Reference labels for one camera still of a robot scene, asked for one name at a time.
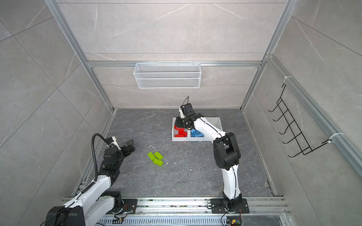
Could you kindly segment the blue lego brick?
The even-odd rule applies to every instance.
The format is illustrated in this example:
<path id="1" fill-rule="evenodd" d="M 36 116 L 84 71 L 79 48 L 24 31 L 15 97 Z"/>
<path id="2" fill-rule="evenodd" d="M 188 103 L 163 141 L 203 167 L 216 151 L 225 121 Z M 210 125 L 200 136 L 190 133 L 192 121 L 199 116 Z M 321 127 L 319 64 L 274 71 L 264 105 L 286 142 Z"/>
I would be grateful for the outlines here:
<path id="1" fill-rule="evenodd" d="M 204 137 L 204 135 L 203 134 L 191 134 L 191 137 Z"/>

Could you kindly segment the green brick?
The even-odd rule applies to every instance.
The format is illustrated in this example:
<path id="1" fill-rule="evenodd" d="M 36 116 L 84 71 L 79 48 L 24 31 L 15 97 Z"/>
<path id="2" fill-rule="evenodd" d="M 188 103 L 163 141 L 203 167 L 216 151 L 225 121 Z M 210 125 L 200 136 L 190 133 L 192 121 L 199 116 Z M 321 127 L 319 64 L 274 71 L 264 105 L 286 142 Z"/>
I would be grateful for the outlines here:
<path id="1" fill-rule="evenodd" d="M 163 156 L 160 152 L 158 152 L 158 151 L 156 151 L 156 152 L 154 153 L 154 156 L 155 156 L 157 159 L 159 159 L 159 160 L 163 160 L 163 159 L 164 159 L 164 156 Z"/>
<path id="2" fill-rule="evenodd" d="M 147 156 L 151 159 L 151 161 L 154 161 L 156 159 L 156 157 L 154 156 L 154 154 L 152 152 L 149 152 L 147 154 Z"/>
<path id="3" fill-rule="evenodd" d="M 155 165 L 157 165 L 157 166 L 160 166 L 160 167 L 162 167 L 163 164 L 164 164 L 164 162 L 163 162 L 162 160 L 159 160 L 159 159 L 154 159 L 154 160 L 153 160 L 153 163 L 154 163 Z"/>

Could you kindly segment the red arch lego piece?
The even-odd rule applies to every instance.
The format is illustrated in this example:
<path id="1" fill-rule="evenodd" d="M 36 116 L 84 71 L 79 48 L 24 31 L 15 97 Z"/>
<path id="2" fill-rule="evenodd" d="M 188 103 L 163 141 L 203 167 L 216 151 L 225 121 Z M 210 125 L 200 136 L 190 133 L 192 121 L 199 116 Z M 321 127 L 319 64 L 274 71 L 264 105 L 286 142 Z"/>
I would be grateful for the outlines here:
<path id="1" fill-rule="evenodd" d="M 177 130 L 177 131 L 184 131 L 185 130 L 185 128 L 179 128 L 179 127 L 176 127 L 175 125 L 174 125 L 174 129 Z"/>

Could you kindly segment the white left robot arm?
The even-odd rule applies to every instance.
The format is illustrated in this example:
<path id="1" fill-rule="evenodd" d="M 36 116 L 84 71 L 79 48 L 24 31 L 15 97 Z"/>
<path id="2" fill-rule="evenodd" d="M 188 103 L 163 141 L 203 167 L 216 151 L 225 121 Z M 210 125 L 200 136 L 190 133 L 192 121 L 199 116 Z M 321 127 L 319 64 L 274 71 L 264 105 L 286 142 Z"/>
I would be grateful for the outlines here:
<path id="1" fill-rule="evenodd" d="M 106 149 L 97 179 L 92 181 L 80 194 L 62 206 L 53 207 L 47 214 L 44 226 L 94 226 L 107 213 L 119 214 L 125 211 L 120 192 L 110 191 L 119 174 L 125 157 L 135 151 L 131 139 L 120 147 L 113 142 Z"/>

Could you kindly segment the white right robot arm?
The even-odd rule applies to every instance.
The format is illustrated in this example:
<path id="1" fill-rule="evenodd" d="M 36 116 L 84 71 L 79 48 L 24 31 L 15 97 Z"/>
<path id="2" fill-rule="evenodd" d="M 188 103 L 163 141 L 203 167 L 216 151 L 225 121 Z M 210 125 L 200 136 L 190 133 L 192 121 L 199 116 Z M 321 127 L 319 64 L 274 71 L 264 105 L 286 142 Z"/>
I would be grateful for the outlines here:
<path id="1" fill-rule="evenodd" d="M 190 103 L 181 105 L 179 112 L 180 116 L 175 120 L 176 127 L 195 129 L 213 142 L 214 160 L 222 170 L 223 205 L 227 210 L 236 208 L 242 202 L 242 195 L 238 182 L 241 153 L 235 135 L 218 129 L 204 115 L 196 113 Z"/>

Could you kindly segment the white left bin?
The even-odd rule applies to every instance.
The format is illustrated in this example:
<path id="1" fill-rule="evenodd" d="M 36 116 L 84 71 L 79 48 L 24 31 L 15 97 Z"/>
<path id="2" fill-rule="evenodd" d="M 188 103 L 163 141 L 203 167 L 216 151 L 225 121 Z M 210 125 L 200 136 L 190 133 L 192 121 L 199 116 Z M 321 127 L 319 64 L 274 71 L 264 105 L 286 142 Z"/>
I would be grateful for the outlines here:
<path id="1" fill-rule="evenodd" d="M 179 134 L 179 131 L 174 129 L 174 125 L 175 125 L 175 121 L 176 118 L 173 118 L 173 123 L 172 123 L 172 141 L 182 141 L 182 142 L 187 142 L 188 141 L 188 137 L 174 137 L 175 134 Z"/>

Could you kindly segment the white bin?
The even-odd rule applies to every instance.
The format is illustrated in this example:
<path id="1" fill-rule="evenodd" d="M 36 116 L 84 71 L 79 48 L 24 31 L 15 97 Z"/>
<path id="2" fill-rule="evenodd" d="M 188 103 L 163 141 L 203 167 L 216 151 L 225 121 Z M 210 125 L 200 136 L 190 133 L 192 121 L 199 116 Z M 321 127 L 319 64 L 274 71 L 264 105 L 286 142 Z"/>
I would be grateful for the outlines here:
<path id="1" fill-rule="evenodd" d="M 208 126 L 207 135 L 205 135 L 205 140 L 214 141 L 215 138 L 221 138 L 221 135 L 216 131 L 223 131 L 221 119 L 219 117 L 206 117 Z"/>
<path id="2" fill-rule="evenodd" d="M 175 134 L 179 134 L 179 131 L 174 129 L 174 125 L 175 125 L 175 121 L 176 118 L 173 118 L 173 123 L 172 123 L 172 141 L 182 141 L 182 142 L 187 142 L 188 141 L 188 137 L 174 137 Z"/>
<path id="3" fill-rule="evenodd" d="M 204 137 L 191 137 L 191 130 L 188 130 L 188 141 L 210 141 L 206 136 Z"/>

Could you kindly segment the white middle bin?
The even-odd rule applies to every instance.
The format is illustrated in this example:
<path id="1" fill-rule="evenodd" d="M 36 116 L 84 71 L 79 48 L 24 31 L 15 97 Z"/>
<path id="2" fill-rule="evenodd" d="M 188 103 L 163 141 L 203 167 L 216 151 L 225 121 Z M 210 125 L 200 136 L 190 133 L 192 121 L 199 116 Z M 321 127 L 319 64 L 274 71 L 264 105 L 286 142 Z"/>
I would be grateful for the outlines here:
<path id="1" fill-rule="evenodd" d="M 188 130 L 188 141 L 210 141 L 206 136 L 204 137 L 191 137 L 191 130 Z"/>

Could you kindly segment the white right bin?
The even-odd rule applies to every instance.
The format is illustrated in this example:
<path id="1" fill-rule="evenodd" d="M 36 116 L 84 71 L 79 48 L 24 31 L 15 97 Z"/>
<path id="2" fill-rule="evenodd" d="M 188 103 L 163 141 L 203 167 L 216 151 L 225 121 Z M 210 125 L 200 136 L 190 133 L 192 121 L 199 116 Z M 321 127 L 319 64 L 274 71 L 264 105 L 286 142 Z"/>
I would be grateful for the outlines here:
<path id="1" fill-rule="evenodd" d="M 205 140 L 214 141 L 215 138 L 221 138 L 221 135 L 216 131 L 223 131 L 221 119 L 219 117 L 206 117 L 208 126 L 207 135 L 205 135 Z"/>

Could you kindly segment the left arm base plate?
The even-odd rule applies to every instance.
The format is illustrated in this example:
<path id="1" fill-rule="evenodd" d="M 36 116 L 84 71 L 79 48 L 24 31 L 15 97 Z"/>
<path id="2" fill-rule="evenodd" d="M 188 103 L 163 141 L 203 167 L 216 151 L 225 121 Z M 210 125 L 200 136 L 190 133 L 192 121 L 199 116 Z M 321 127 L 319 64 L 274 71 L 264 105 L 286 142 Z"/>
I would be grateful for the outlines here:
<path id="1" fill-rule="evenodd" d="M 113 209 L 107 212 L 108 215 L 110 214 L 128 214 L 133 213 L 137 209 L 138 199 L 123 199 L 115 200 L 115 205 Z"/>

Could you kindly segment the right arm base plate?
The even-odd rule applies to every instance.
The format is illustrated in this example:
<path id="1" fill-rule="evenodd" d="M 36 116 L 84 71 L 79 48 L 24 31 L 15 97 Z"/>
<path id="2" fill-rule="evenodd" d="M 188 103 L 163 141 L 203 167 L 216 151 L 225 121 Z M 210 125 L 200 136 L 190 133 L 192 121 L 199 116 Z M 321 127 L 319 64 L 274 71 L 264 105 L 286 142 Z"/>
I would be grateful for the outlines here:
<path id="1" fill-rule="evenodd" d="M 213 214 L 224 213 L 250 213 L 247 200 L 244 198 L 237 198 L 236 201 L 228 201 L 227 199 L 211 199 L 206 205 Z"/>

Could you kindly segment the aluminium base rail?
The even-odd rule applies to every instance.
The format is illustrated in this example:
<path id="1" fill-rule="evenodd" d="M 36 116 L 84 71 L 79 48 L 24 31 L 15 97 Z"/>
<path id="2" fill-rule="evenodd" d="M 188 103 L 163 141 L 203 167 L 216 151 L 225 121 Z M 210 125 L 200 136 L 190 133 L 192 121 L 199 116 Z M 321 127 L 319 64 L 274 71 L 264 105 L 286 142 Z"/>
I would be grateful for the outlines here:
<path id="1" fill-rule="evenodd" d="M 106 214 L 94 226 L 294 226 L 283 197 L 247 197 L 250 213 L 213 214 L 206 205 L 219 197 L 125 197 L 138 199 L 128 214 Z"/>

